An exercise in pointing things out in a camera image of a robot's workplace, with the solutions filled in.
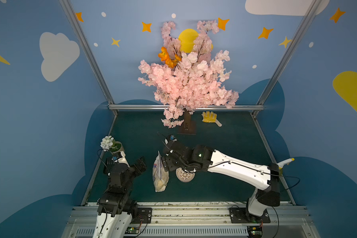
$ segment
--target pink flower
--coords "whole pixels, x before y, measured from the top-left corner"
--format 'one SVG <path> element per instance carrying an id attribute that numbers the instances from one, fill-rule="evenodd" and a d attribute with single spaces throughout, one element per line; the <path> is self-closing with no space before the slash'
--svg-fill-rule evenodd
<path id="1" fill-rule="evenodd" d="M 197 56 L 198 56 L 197 52 L 191 52 L 191 53 L 188 54 L 188 60 L 191 63 L 195 63 L 195 62 L 197 62 Z"/>
<path id="2" fill-rule="evenodd" d="M 181 42 L 170 36 L 171 29 L 175 27 L 174 22 L 165 22 L 161 28 L 161 35 L 169 55 L 180 54 L 181 61 L 174 69 L 170 69 L 167 65 L 148 65 L 142 60 L 139 70 L 148 75 L 148 80 L 145 76 L 138 78 L 141 83 L 157 88 L 154 92 L 156 101 L 169 105 L 164 110 L 165 119 L 161 120 L 164 126 L 169 128 L 182 124 L 183 121 L 178 118 L 183 115 L 184 109 L 193 114 L 196 108 L 212 104 L 226 105 L 230 108 L 239 97 L 238 92 L 226 90 L 222 86 L 231 74 L 231 71 L 225 73 L 224 68 L 224 62 L 230 60 L 229 52 L 220 51 L 213 60 L 210 60 L 212 41 L 206 32 L 217 33 L 217 22 L 198 22 L 200 34 L 194 41 L 193 52 L 189 54 L 181 53 Z"/>

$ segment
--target vent grille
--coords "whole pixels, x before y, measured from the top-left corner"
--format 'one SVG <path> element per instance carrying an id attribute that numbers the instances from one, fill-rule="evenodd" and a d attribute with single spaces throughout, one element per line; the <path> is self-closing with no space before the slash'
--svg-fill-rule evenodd
<path id="1" fill-rule="evenodd" d="M 195 226 L 181 227 L 147 227 L 140 236 L 247 236 L 247 227 L 221 227 L 196 228 Z"/>
<path id="2" fill-rule="evenodd" d="M 79 237 L 92 237 L 95 231 L 94 226 L 80 226 L 75 235 L 76 238 Z"/>

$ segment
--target plastic bag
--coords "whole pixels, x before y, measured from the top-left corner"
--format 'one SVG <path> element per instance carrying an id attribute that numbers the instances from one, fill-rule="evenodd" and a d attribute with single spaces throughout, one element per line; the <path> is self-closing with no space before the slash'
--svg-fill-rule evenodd
<path id="1" fill-rule="evenodd" d="M 162 166 L 160 152 L 155 159 L 152 169 L 153 185 L 155 186 L 155 192 L 162 192 L 165 190 L 169 180 L 169 172 L 165 172 Z"/>

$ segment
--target blue wall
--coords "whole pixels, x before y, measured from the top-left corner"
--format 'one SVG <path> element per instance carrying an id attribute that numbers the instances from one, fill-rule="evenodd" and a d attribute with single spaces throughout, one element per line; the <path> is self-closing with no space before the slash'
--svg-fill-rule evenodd
<path id="1" fill-rule="evenodd" d="M 40 51 L 44 32 L 62 33 L 77 46 L 58 0 L 3 2 L 0 237 L 55 238 L 82 200 L 113 113 L 80 47 L 79 57 L 55 81 L 41 71 L 44 57 L 51 56 Z M 48 50 L 58 52 L 49 43 Z"/>
<path id="2" fill-rule="evenodd" d="M 335 23 L 338 8 L 346 13 Z M 301 178 L 292 194 L 321 237 L 357 237 L 357 111 L 333 88 L 345 71 L 357 72 L 357 0 L 331 1 L 315 17 L 258 114 L 276 159 L 295 157 L 284 173 Z M 342 225 L 351 221 L 354 235 Z"/>
<path id="3" fill-rule="evenodd" d="M 228 50 L 231 60 L 225 63 L 232 70 L 230 79 L 225 81 L 227 89 L 243 93 L 255 85 L 249 97 L 241 97 L 237 104 L 256 104 L 284 51 L 279 45 L 285 37 L 291 39 L 300 24 L 302 16 L 294 15 L 293 8 L 286 1 L 278 1 L 278 8 L 288 8 L 287 15 L 252 14 L 245 8 L 245 1 L 182 0 L 174 4 L 167 1 L 91 1 L 72 0 L 75 12 L 81 12 L 83 22 L 79 22 L 85 32 L 91 50 L 100 66 L 115 103 L 134 99 L 155 102 L 154 87 L 146 87 L 137 79 L 143 75 L 138 70 L 141 60 L 161 64 L 157 54 L 163 45 L 160 27 L 163 22 L 174 21 L 176 30 L 172 36 L 178 37 L 185 29 L 196 29 L 199 20 L 213 20 L 219 17 L 229 19 L 226 30 L 210 33 L 214 57 L 219 50 Z M 144 23 L 152 23 L 151 32 L 142 32 Z M 274 29 L 268 39 L 260 38 L 263 27 Z"/>

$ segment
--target wooden tree base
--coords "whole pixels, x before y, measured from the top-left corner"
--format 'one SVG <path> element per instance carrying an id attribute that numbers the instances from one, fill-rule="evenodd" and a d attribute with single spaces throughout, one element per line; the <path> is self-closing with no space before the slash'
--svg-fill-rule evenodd
<path id="1" fill-rule="evenodd" d="M 195 135 L 196 134 L 196 122 L 190 121 L 189 126 L 185 128 L 186 124 L 185 121 L 181 124 L 178 129 L 179 134 L 186 134 L 186 135 Z"/>

